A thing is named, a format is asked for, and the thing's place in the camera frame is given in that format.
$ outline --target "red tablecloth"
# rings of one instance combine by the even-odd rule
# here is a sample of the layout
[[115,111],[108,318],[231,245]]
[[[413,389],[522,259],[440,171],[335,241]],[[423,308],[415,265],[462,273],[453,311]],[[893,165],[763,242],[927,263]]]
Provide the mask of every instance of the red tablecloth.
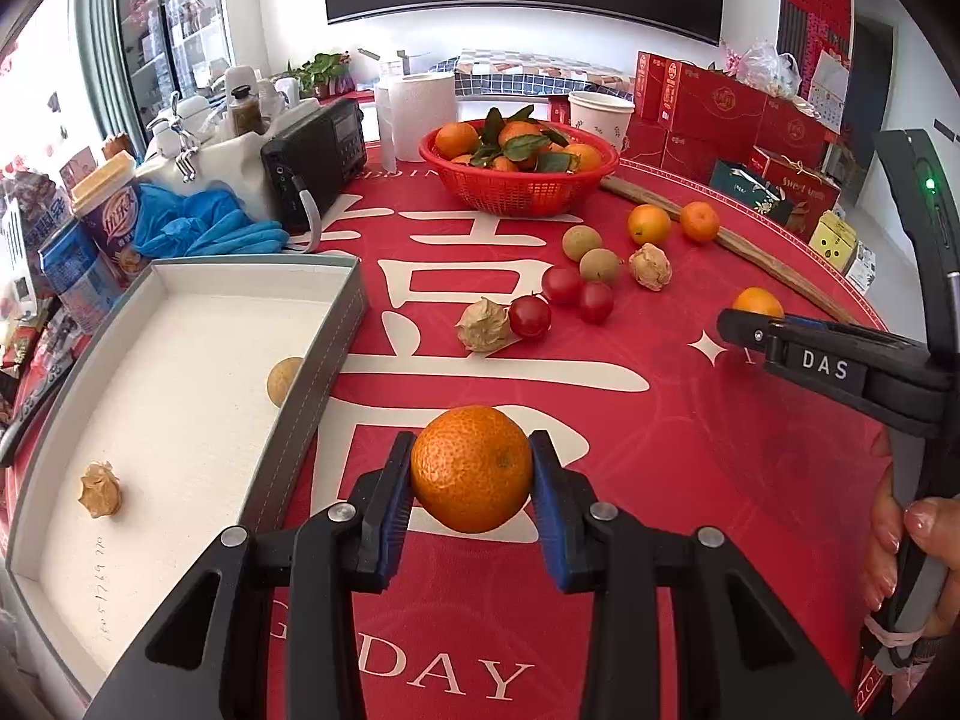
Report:
[[[620,172],[680,203],[706,194],[723,225],[794,266],[864,324],[881,326],[832,269],[776,225],[660,170]],[[715,332],[717,313],[752,285],[771,290],[788,312],[821,312],[717,245],[690,244],[674,225],[664,247],[674,277],[662,293],[624,278],[602,327],[555,309],[543,340],[489,359],[467,356],[453,331],[464,305],[536,290],[542,270],[565,261],[560,237],[574,218],[497,221],[465,211],[424,165],[386,175],[371,164],[349,191],[349,210],[329,228],[325,248],[362,259],[371,311],[286,526],[381,466],[397,428],[415,430],[457,405],[504,406],[528,431],[547,427],[560,459],[587,474],[601,499],[658,528],[722,528],[851,683],[864,611],[857,572],[882,470],[868,453],[877,424],[773,378],[742,350],[722,350]],[[626,258],[634,250],[625,232],[631,208],[597,191],[571,213]],[[371,720],[576,717],[590,599],[553,589],[526,514],[504,541],[444,535],[422,510],[411,530],[390,589],[354,596]],[[272,720],[283,717],[285,601],[279,592]],[[669,653],[672,641],[661,638]],[[667,673],[668,709],[675,694]]]

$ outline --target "cherry tomato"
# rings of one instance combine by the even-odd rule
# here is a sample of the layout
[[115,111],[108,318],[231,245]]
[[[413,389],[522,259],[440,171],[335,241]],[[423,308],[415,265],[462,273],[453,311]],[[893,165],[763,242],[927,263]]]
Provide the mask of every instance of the cherry tomato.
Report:
[[562,265],[548,268],[541,280],[544,297],[560,306],[576,303],[580,299],[580,288],[583,285],[584,280],[580,277],[579,269]]
[[550,326],[550,306],[534,295],[523,295],[510,304],[510,329],[520,338],[539,338]]
[[613,310],[613,290],[602,281],[587,281],[580,293],[580,317],[602,324]]

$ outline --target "finger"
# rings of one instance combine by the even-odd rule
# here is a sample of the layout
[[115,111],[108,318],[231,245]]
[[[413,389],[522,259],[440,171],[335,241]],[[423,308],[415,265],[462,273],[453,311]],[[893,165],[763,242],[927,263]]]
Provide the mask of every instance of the finger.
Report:
[[875,538],[867,542],[867,555],[863,560],[863,572],[874,583],[884,598],[890,598],[896,590],[896,558],[884,549]]
[[901,538],[904,537],[904,513],[894,499],[892,465],[887,466],[877,485],[874,505],[870,509],[870,527],[884,549],[891,555],[896,555]]
[[883,605],[883,593],[866,573],[860,575],[860,592],[863,594],[863,602],[870,611],[880,611]]
[[910,538],[931,557],[960,570],[960,502],[925,498],[906,509],[904,525]]
[[870,454],[875,458],[888,458],[893,454],[890,449],[890,434],[887,433],[885,427],[880,428],[880,432],[874,438],[874,443],[870,447]]
[[960,574],[952,571],[947,577],[944,591],[940,594],[937,608],[933,610],[933,614],[930,614],[930,618],[926,621],[923,635],[925,637],[945,637],[953,630],[953,623],[956,622],[959,614]]

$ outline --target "white paper cup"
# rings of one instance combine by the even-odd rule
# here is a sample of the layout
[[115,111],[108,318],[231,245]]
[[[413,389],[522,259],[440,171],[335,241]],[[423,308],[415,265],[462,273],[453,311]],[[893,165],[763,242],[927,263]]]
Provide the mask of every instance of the white paper cup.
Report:
[[599,92],[570,92],[570,124],[599,135],[617,152],[623,151],[634,104]]

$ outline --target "wooden stick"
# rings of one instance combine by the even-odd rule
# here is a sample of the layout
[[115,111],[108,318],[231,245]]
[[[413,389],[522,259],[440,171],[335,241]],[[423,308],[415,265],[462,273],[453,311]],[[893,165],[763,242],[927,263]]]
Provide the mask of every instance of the wooden stick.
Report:
[[[608,175],[600,182],[600,186],[637,205],[645,203],[656,205],[664,209],[670,215],[670,218],[674,220],[680,218],[680,206],[675,202],[671,202],[655,191],[639,187],[623,178]],[[751,262],[762,271],[766,271],[767,274],[770,274],[774,279],[781,282],[781,284],[785,284],[791,290],[794,290],[795,293],[809,300],[813,305],[829,314],[837,322],[841,322],[842,324],[858,324],[856,319],[853,318],[853,314],[824,293],[823,290],[798,274],[798,272],[794,271],[790,266],[781,263],[781,261],[773,255],[768,254],[757,245],[751,244],[742,235],[738,235],[726,227],[722,227],[716,240],[723,248],[732,251],[739,257],[743,257],[747,262]]]

